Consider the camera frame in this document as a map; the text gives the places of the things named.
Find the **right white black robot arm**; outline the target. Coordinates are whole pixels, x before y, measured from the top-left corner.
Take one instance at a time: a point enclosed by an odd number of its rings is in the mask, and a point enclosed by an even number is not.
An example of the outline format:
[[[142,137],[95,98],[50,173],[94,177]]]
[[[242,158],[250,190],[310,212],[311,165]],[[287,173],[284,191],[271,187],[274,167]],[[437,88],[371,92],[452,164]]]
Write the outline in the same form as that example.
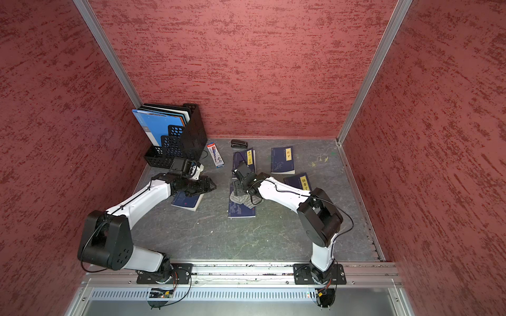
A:
[[[279,182],[266,173],[257,175],[244,162],[233,169],[233,175],[251,198],[274,201],[299,216],[303,229],[312,242],[312,256],[308,264],[311,276],[315,283],[327,284],[337,267],[333,248],[341,230],[343,216],[325,191],[320,188],[302,190]]]

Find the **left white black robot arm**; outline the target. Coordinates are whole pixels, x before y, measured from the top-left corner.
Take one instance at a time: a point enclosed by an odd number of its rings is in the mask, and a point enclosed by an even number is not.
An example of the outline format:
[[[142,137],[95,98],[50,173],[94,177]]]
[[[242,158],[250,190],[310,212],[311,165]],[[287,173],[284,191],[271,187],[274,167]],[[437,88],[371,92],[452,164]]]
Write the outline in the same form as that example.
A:
[[[84,267],[89,263],[105,270],[136,271],[153,283],[176,283],[175,268],[168,255],[134,245],[131,229],[160,202],[182,192],[187,197],[206,194],[217,188],[208,176],[198,180],[186,179],[169,173],[153,176],[140,192],[119,205],[105,211],[88,214],[77,258],[87,273],[97,273]]]

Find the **grey striped wiping cloth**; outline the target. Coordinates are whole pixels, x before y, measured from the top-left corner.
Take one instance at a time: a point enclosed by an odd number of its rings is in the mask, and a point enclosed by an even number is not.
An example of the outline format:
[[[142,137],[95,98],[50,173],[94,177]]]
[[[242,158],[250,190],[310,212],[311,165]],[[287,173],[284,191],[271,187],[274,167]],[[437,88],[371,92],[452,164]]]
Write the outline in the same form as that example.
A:
[[[258,196],[251,196],[249,194],[236,196],[234,193],[231,193],[230,200],[235,204],[244,205],[249,209],[255,208],[263,202],[263,199]]]

